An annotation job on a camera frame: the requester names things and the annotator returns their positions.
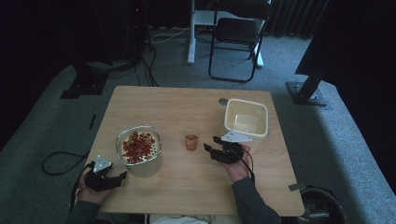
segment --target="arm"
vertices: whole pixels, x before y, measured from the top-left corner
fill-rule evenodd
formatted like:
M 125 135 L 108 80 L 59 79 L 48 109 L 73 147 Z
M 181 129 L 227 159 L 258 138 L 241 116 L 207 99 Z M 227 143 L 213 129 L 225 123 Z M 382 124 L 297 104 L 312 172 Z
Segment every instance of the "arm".
M 242 146 L 247 152 L 249 147 Z M 248 154 L 244 152 L 243 160 L 248 164 Z M 265 204 L 260 193 L 249 178 L 248 168 L 241 161 L 233 164 L 220 163 L 233 182 L 233 196 L 242 223 L 272 224 L 281 223 L 277 212 Z
M 66 224 L 93 224 L 101 204 L 111 192 L 111 189 L 96 192 L 93 189 L 87 188 L 85 185 L 86 178 L 87 174 L 83 175 L 78 182 L 78 188 L 80 189 L 78 192 L 78 201 L 70 213 Z

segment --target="black chair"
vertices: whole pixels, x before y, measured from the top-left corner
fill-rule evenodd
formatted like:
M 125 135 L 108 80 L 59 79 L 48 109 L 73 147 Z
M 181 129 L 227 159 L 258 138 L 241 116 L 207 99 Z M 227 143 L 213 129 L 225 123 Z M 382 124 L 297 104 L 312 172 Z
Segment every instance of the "black chair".
M 267 23 L 271 11 L 271 0 L 214 0 L 214 20 L 212 41 L 210 46 L 209 75 L 218 80 L 249 82 L 253 79 L 257 66 L 260 48 L 262 46 L 262 37 L 265 24 Z M 236 18 L 219 18 L 220 11 L 226 11 Z M 245 45 L 249 49 L 220 48 L 215 47 L 215 41 L 226 42 L 229 44 Z M 215 77 L 212 75 L 212 61 L 214 49 L 232 49 L 248 51 L 248 60 L 254 56 L 253 68 L 250 78 L 234 79 L 227 77 Z

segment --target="desk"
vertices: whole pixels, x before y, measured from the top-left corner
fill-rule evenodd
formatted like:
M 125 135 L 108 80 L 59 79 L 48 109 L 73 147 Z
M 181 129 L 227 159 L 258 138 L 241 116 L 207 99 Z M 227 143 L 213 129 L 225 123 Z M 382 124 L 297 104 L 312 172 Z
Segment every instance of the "desk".
M 191 0 L 191 33 L 190 33 L 190 46 L 189 46 L 189 58 L 187 59 L 188 64 L 195 62 L 195 25 L 213 25 L 213 11 L 207 10 L 195 10 L 195 0 Z M 237 18 L 233 14 L 228 12 L 219 12 L 218 18 Z M 257 58 L 257 67 L 261 68 L 264 64 L 262 62 L 262 54 L 259 53 Z
M 296 179 L 283 139 L 271 94 L 265 91 L 230 91 L 154 87 L 117 87 L 108 104 L 87 162 L 97 155 L 112 161 L 108 176 L 126 171 L 116 155 L 116 138 L 123 130 L 139 125 L 154 126 L 161 138 L 163 166 L 146 178 L 128 174 L 114 189 L 102 212 L 236 215 L 231 181 L 222 166 L 210 159 L 203 142 L 219 135 L 225 106 L 219 98 L 239 98 L 268 107 L 269 133 L 252 154 L 256 186 L 265 202 L 281 216 L 299 216 L 304 206 L 299 190 L 288 186 Z M 200 129 L 195 151 L 184 146 L 186 126 Z

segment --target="red food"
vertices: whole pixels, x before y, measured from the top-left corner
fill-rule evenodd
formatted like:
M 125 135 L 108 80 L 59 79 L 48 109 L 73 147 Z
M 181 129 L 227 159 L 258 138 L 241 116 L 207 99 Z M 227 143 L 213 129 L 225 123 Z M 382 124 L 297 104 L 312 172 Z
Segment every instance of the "red food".
M 129 163 L 140 162 L 143 159 L 149 159 L 151 153 L 151 146 L 155 143 L 150 133 L 137 134 L 134 131 L 127 141 L 123 142 L 123 150 L 125 151 L 122 156 L 127 157 Z

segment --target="white container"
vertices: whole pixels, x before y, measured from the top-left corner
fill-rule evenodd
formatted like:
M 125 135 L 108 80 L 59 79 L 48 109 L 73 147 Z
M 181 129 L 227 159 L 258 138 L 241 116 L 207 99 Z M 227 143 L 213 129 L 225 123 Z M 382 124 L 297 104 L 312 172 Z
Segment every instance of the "white container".
M 253 153 L 261 140 L 268 134 L 268 110 L 265 105 L 255 102 L 230 99 L 224 117 L 224 127 L 253 138 L 253 141 L 239 144 L 250 147 Z
M 137 132 L 137 134 L 141 133 L 149 133 L 152 139 L 155 140 L 155 143 L 151 145 L 151 152 L 148 159 L 143 159 L 140 162 L 128 162 L 127 157 L 122 156 L 125 154 L 123 149 L 123 142 L 128 141 L 129 136 Z M 154 175 L 158 172 L 163 164 L 162 150 L 161 150 L 161 140 L 157 131 L 151 126 L 138 126 L 128 130 L 123 131 L 117 137 L 117 156 L 122 164 L 126 166 L 126 168 L 133 174 L 139 177 L 148 177 Z

